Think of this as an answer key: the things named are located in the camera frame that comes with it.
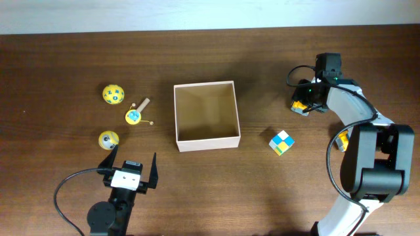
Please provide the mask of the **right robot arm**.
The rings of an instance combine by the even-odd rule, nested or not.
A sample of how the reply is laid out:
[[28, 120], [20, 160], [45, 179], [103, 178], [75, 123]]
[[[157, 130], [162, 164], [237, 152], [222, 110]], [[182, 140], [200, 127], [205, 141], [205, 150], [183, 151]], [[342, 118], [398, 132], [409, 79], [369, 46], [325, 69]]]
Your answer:
[[383, 116], [353, 79], [344, 79], [341, 55], [318, 54], [312, 80], [293, 85], [291, 110], [301, 115], [329, 110], [344, 127], [329, 141], [327, 175], [338, 192], [311, 235], [354, 235], [367, 217], [410, 184], [415, 133]]

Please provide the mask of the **yellow grey tanker truck toy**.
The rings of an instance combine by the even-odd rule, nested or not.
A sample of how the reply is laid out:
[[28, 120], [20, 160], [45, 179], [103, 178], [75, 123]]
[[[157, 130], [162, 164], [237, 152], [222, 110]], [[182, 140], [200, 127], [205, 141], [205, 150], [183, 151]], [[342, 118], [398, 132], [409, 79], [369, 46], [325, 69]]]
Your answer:
[[348, 130], [342, 131], [335, 139], [335, 143], [337, 144], [337, 147], [341, 152], [345, 152], [347, 150], [349, 143], [348, 139]]

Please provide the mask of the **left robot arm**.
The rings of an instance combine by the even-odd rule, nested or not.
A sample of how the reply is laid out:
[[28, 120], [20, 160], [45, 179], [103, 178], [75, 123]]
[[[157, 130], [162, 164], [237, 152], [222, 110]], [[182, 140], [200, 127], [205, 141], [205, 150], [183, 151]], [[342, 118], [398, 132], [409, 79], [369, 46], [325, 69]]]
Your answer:
[[152, 159], [149, 179], [145, 182], [141, 180], [142, 163], [125, 161], [120, 168], [113, 166], [117, 151], [115, 147], [98, 165], [97, 172], [103, 175], [104, 185], [112, 190], [107, 201], [94, 204], [88, 211], [90, 235], [125, 235], [136, 196], [145, 195], [158, 184], [156, 157]]

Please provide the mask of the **two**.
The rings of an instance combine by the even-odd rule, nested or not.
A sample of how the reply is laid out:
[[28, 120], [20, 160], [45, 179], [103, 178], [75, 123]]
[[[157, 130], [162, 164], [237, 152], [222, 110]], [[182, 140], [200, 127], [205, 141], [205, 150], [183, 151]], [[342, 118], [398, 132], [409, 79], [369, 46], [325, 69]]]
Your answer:
[[286, 131], [282, 130], [270, 140], [269, 146], [277, 155], [281, 156], [291, 148], [294, 143], [294, 139], [292, 139]]

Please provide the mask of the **yellow grey dump truck toy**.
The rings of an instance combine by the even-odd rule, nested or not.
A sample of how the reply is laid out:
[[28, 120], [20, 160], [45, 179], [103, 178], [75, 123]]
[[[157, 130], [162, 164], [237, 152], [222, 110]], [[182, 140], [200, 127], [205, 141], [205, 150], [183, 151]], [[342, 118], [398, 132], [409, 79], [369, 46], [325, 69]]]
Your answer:
[[308, 116], [309, 111], [306, 110], [307, 108], [308, 106], [302, 104], [300, 101], [292, 101], [291, 103], [291, 111], [299, 115]]

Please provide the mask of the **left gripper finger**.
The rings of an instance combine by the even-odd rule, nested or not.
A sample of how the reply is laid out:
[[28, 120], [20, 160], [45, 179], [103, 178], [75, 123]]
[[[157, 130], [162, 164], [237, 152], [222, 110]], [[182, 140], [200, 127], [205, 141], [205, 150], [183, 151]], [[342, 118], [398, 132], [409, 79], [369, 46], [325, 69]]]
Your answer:
[[107, 174], [113, 168], [119, 146], [116, 145], [111, 153], [98, 165], [99, 174]]
[[157, 163], [156, 163], [156, 153], [153, 156], [152, 159], [152, 166], [150, 169], [150, 175], [149, 175], [149, 180], [148, 180], [148, 188], [150, 189], [155, 189], [157, 188], [157, 184], [158, 184], [158, 168], [157, 168]]

